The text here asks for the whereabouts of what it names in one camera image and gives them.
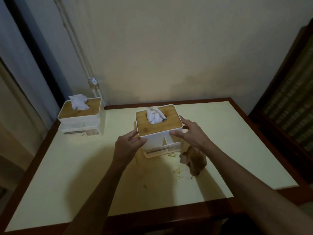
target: wooden lid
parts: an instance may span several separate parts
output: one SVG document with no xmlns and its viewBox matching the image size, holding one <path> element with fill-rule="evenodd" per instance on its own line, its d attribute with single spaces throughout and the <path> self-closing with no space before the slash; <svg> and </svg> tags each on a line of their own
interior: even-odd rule
<svg viewBox="0 0 313 235">
<path fill-rule="evenodd" d="M 88 99 L 85 104 L 89 106 L 89 109 L 73 110 L 71 101 L 65 102 L 59 114 L 59 119 L 98 114 L 101 104 L 101 98 Z"/>
<path fill-rule="evenodd" d="M 182 127 L 182 122 L 173 105 L 159 107 L 158 109 L 167 117 L 167 120 L 157 124 L 151 124 L 148 121 L 146 110 L 136 113 L 138 135 L 146 136 Z"/>
</svg>

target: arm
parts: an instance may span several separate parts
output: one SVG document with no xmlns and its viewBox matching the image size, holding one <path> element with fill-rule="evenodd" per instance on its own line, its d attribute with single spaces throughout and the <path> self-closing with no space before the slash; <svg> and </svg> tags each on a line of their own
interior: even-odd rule
<svg viewBox="0 0 313 235">
<path fill-rule="evenodd" d="M 264 233 L 313 233 L 313 219 L 310 216 L 226 155 L 195 122 L 183 117 L 181 119 L 188 126 L 188 132 L 171 131 L 171 134 L 184 139 L 207 155 L 234 197 Z"/>
<path fill-rule="evenodd" d="M 134 138 L 136 134 L 137 129 L 134 129 L 117 139 L 111 166 L 63 235 L 102 234 L 122 173 L 137 150 L 147 141 L 147 139 Z"/>
</svg>

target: tissue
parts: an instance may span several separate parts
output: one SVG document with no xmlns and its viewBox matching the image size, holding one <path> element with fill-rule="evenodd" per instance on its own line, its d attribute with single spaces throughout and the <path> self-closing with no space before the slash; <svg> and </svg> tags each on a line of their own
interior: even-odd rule
<svg viewBox="0 0 313 235">
<path fill-rule="evenodd" d="M 69 96 L 73 110 L 87 110 L 89 106 L 86 105 L 87 97 L 83 94 Z"/>
<path fill-rule="evenodd" d="M 147 108 L 147 119 L 151 124 L 161 123 L 163 119 L 166 119 L 165 115 L 158 108 Z"/>
</svg>

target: hand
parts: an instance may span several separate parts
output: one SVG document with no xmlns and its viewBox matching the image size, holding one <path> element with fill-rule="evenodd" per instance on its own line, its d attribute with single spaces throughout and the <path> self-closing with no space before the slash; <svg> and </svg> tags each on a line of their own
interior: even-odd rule
<svg viewBox="0 0 313 235">
<path fill-rule="evenodd" d="M 200 126 L 190 120 L 184 119 L 180 116 L 182 123 L 188 126 L 188 131 L 186 133 L 172 130 L 170 134 L 175 135 L 176 137 L 182 138 L 188 142 L 191 146 L 201 149 L 206 143 L 211 142 L 206 134 L 202 131 Z"/>
<path fill-rule="evenodd" d="M 146 138 L 134 138 L 136 134 L 137 129 L 135 128 L 133 131 L 118 137 L 115 142 L 112 165 L 125 168 L 134 158 L 138 149 L 147 142 Z"/>
</svg>

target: person's right hand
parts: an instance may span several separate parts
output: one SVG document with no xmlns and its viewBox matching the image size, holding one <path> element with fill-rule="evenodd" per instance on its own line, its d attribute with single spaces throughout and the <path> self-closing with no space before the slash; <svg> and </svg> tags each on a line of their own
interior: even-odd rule
<svg viewBox="0 0 313 235">
<path fill-rule="evenodd" d="M 201 149 L 206 143 L 211 142 L 208 136 L 202 131 L 200 126 L 192 122 L 190 120 L 184 119 L 180 116 L 182 123 L 188 127 L 188 131 L 186 133 L 172 130 L 170 134 L 175 135 L 176 137 L 182 138 L 186 142 L 188 142 L 191 146 Z"/>
</svg>

